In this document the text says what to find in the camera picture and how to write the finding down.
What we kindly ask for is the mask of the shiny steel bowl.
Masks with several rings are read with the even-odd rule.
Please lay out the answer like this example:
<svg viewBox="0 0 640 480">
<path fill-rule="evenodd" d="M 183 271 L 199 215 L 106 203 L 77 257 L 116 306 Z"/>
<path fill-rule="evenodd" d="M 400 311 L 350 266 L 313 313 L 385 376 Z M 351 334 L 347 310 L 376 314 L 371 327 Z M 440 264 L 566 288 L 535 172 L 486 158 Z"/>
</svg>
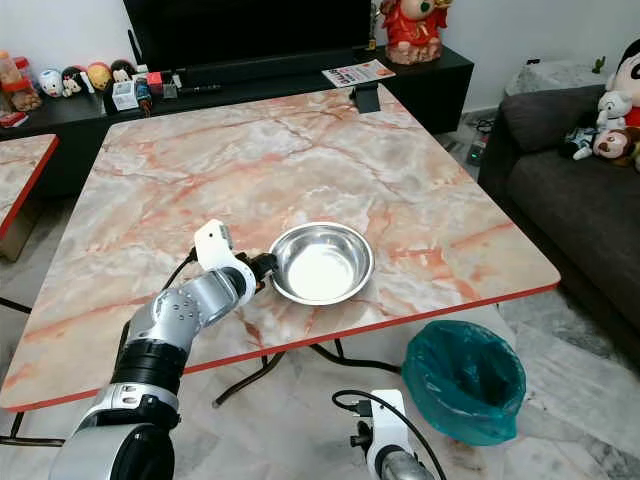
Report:
<svg viewBox="0 0 640 480">
<path fill-rule="evenodd" d="M 374 270 L 372 246 L 357 230 L 334 221 L 298 225 L 275 239 L 271 282 L 300 305 L 338 305 L 355 297 Z"/>
</svg>

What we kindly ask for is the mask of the bin with teal bag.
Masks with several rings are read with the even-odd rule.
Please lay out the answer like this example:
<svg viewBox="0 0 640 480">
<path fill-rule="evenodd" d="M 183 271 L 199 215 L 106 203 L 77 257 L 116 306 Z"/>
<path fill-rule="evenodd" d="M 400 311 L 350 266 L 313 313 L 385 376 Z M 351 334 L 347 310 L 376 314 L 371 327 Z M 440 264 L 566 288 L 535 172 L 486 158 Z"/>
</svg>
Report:
<svg viewBox="0 0 640 480">
<path fill-rule="evenodd" d="M 401 376 L 433 428 L 466 445 L 499 445 L 518 435 L 527 393 L 511 344 L 483 325 L 436 320 L 407 344 Z"/>
</svg>

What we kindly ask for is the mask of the black table clamp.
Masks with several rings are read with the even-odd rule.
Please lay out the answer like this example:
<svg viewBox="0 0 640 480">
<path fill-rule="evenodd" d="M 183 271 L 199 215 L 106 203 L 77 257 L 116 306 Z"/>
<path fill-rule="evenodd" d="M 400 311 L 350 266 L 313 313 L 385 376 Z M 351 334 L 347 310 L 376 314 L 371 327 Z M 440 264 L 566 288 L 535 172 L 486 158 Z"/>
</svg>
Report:
<svg viewBox="0 0 640 480">
<path fill-rule="evenodd" d="M 381 110 L 379 91 L 378 82 L 356 84 L 349 92 L 349 99 L 360 114 L 379 113 Z"/>
</svg>

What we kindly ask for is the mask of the small red box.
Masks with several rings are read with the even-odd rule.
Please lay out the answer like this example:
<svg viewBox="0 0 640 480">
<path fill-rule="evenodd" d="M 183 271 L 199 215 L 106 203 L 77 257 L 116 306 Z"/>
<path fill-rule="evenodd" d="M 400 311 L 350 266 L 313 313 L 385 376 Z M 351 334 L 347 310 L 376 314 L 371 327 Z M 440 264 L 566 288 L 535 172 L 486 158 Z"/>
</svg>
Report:
<svg viewBox="0 0 640 480">
<path fill-rule="evenodd" d="M 178 95 L 180 78 L 170 70 L 148 72 L 143 78 L 143 82 L 155 99 L 175 99 Z"/>
</svg>

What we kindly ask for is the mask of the printed paper leaflet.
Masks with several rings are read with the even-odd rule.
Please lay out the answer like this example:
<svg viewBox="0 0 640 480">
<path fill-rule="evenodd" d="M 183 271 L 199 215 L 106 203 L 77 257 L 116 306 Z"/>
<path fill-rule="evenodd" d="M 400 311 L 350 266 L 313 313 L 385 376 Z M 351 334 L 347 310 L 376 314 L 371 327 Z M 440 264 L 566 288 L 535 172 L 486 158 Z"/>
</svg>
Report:
<svg viewBox="0 0 640 480">
<path fill-rule="evenodd" d="M 392 78 L 396 73 L 392 69 L 374 59 L 364 63 L 323 70 L 323 76 L 334 84 L 335 88 L 355 86 L 369 82 L 383 81 Z"/>
</svg>

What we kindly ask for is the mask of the small white box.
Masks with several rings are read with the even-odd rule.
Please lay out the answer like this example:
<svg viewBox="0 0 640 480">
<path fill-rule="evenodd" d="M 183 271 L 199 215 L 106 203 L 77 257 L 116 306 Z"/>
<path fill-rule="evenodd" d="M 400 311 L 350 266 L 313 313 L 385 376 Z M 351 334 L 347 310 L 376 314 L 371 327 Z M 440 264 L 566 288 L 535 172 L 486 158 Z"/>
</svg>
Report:
<svg viewBox="0 0 640 480">
<path fill-rule="evenodd" d="M 116 81 L 111 84 L 111 105 L 116 111 L 128 111 L 140 106 L 136 92 L 136 82 L 132 79 Z"/>
</svg>

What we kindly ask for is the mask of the black flat television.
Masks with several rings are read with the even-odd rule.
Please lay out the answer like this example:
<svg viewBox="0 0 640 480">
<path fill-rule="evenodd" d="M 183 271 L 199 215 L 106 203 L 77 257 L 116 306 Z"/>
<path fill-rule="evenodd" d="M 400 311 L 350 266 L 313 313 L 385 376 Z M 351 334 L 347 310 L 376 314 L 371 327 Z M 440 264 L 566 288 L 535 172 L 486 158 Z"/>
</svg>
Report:
<svg viewBox="0 0 640 480">
<path fill-rule="evenodd" d="M 365 46 L 371 0 L 123 0 L 151 67 L 172 69 Z"/>
</svg>

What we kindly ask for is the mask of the black round figurine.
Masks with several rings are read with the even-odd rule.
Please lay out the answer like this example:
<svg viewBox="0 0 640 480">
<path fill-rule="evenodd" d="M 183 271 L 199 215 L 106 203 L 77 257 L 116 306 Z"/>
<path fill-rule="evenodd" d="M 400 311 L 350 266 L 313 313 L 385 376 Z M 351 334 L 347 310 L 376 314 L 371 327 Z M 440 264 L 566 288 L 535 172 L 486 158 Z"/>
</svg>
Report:
<svg viewBox="0 0 640 480">
<path fill-rule="evenodd" d="M 76 67 L 76 65 L 61 70 L 61 96 L 63 96 L 64 99 L 74 97 L 78 95 L 78 93 L 86 90 L 83 74 L 84 70 L 81 67 Z"/>
<path fill-rule="evenodd" d="M 132 81 L 136 76 L 137 69 L 132 61 L 125 59 L 115 60 L 110 64 L 111 84 Z"/>
</svg>

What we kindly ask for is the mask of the floor power strip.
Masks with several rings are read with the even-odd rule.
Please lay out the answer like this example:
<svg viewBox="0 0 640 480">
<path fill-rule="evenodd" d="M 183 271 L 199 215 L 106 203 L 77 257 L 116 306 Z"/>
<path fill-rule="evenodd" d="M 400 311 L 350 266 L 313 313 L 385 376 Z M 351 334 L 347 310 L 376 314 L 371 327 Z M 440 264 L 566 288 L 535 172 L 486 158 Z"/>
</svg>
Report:
<svg viewBox="0 0 640 480">
<path fill-rule="evenodd" d="M 489 136 L 488 134 L 477 134 L 477 136 L 472 140 L 470 145 L 468 145 L 467 154 L 465 156 L 465 164 L 470 166 L 481 166 L 483 165 L 483 152 L 486 147 L 486 143 L 488 143 Z"/>
</svg>

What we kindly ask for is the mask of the yellow round figurine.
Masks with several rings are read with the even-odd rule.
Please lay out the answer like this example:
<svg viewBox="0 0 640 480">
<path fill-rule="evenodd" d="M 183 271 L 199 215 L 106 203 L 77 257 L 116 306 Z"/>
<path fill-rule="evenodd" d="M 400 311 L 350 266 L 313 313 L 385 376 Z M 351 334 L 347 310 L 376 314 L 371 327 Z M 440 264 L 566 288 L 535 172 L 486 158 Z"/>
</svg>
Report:
<svg viewBox="0 0 640 480">
<path fill-rule="evenodd" d="M 95 92 L 105 92 L 106 88 L 114 81 L 113 70 L 108 64 L 101 63 L 101 61 L 88 65 L 86 74 Z"/>
</svg>

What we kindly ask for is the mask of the black television stand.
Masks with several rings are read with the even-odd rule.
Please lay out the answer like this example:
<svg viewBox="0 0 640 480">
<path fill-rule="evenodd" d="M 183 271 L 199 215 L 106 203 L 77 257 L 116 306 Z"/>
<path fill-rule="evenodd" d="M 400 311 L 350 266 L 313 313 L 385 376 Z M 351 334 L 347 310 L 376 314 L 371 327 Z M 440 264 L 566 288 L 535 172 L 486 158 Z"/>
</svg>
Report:
<svg viewBox="0 0 640 480">
<path fill-rule="evenodd" d="M 381 79 L 407 110 L 430 133 L 454 131 L 460 124 L 474 63 L 444 47 L 435 61 L 410 65 L 390 65 L 394 76 Z M 230 84 L 211 93 L 195 93 L 178 99 L 156 102 L 155 116 L 215 108 L 262 99 L 332 90 L 334 84 L 320 73 L 303 73 L 243 84 Z M 28 114 L 26 123 L 3 129 L 4 140 L 55 134 L 58 147 L 50 164 L 38 178 L 32 192 L 40 198 L 77 196 L 90 174 L 105 134 L 111 125 L 140 119 L 137 110 L 106 113 L 100 97 L 82 95 L 73 99 L 47 99 L 41 108 Z"/>
</svg>

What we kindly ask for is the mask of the white blue round figurine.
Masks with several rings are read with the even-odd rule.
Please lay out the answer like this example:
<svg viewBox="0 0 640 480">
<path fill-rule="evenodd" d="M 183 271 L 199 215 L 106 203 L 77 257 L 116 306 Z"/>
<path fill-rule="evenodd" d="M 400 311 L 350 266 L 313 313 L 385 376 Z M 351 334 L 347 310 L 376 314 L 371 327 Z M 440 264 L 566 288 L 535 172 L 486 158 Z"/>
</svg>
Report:
<svg viewBox="0 0 640 480">
<path fill-rule="evenodd" d="M 46 69 L 38 74 L 38 87 L 50 99 L 59 99 L 64 93 L 63 77 L 60 70 Z"/>
</svg>

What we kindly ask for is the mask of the red fortune god figurine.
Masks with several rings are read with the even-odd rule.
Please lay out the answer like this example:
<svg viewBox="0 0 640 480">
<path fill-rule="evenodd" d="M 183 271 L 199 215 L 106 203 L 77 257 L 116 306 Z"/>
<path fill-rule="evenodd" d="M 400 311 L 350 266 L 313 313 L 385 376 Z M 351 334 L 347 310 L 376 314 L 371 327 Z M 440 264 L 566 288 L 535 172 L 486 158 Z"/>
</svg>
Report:
<svg viewBox="0 0 640 480">
<path fill-rule="evenodd" d="M 379 12 L 387 29 L 387 56 L 398 65 L 435 61 L 442 55 L 439 29 L 447 27 L 454 0 L 381 0 Z"/>
</svg>

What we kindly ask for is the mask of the dark grey sofa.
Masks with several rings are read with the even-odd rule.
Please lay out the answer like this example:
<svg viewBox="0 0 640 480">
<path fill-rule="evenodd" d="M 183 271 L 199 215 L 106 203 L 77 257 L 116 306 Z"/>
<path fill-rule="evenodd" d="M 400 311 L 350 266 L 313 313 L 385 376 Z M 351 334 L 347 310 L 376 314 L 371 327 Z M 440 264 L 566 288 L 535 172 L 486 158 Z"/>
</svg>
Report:
<svg viewBox="0 0 640 480">
<path fill-rule="evenodd" d="M 499 105 L 477 183 L 599 324 L 640 338 L 640 173 L 559 150 L 521 154 Z"/>
</svg>

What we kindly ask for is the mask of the dark grey cushion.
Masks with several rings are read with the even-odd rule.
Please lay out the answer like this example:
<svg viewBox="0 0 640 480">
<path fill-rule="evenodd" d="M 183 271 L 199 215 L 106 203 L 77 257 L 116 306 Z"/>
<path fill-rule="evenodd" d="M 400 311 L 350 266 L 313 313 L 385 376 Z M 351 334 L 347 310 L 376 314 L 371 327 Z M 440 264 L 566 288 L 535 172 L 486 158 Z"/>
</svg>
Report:
<svg viewBox="0 0 640 480">
<path fill-rule="evenodd" d="M 558 147 L 573 129 L 596 124 L 603 84 L 518 93 L 504 99 L 500 115 L 521 154 Z"/>
</svg>

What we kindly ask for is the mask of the black white plush toy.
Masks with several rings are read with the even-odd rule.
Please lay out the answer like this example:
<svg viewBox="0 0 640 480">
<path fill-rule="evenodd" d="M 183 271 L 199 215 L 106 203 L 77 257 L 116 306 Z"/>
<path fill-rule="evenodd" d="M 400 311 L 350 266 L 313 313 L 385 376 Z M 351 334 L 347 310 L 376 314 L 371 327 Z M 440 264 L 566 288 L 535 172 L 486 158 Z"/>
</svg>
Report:
<svg viewBox="0 0 640 480">
<path fill-rule="evenodd" d="M 593 155 L 593 145 L 596 136 L 602 131 L 598 127 L 577 127 L 564 137 L 559 147 L 559 154 L 573 160 L 582 160 Z"/>
</svg>

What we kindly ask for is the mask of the grey marbled side table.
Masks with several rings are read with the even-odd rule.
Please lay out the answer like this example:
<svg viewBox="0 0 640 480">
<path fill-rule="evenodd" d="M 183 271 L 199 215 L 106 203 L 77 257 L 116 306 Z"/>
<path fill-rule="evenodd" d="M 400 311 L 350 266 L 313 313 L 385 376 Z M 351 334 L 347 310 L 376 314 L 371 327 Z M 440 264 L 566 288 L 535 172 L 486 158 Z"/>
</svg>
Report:
<svg viewBox="0 0 640 480">
<path fill-rule="evenodd" d="M 595 63 L 595 60 L 540 60 L 536 63 L 527 63 L 509 79 L 507 86 L 504 87 L 504 96 L 604 84 L 607 82 L 607 76 L 603 72 L 594 72 Z"/>
</svg>

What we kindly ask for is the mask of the brown monkey plush toy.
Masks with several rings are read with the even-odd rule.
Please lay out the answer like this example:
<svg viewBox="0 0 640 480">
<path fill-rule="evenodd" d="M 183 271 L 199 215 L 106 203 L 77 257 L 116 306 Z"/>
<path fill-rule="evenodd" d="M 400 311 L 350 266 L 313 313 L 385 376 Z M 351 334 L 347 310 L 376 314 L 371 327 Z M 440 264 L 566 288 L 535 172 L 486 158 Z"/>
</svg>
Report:
<svg viewBox="0 0 640 480">
<path fill-rule="evenodd" d="M 600 131 L 591 141 L 590 155 L 616 166 L 636 166 L 640 157 L 640 127 Z"/>
</svg>

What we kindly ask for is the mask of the white plush dog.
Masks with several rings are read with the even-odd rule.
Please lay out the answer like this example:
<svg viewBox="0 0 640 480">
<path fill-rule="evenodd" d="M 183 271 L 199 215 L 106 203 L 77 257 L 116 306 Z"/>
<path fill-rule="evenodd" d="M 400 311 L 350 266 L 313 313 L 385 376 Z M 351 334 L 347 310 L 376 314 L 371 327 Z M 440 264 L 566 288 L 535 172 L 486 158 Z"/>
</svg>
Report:
<svg viewBox="0 0 640 480">
<path fill-rule="evenodd" d="M 627 115 L 634 109 L 632 95 L 625 90 L 612 90 L 604 92 L 598 102 L 598 115 L 596 115 L 596 132 L 618 131 L 630 125 Z"/>
</svg>

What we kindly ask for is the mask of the red shirt boy doll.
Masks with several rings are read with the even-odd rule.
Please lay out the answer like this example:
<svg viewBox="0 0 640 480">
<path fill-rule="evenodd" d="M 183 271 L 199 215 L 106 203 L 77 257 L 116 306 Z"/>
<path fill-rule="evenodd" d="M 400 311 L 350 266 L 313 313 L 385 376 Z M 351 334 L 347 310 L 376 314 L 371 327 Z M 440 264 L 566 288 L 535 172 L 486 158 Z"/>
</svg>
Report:
<svg viewBox="0 0 640 480">
<path fill-rule="evenodd" d="M 640 38 L 623 51 L 621 63 L 609 79 L 607 88 L 611 93 L 618 93 L 631 106 L 623 116 L 627 127 L 640 128 Z"/>
</svg>

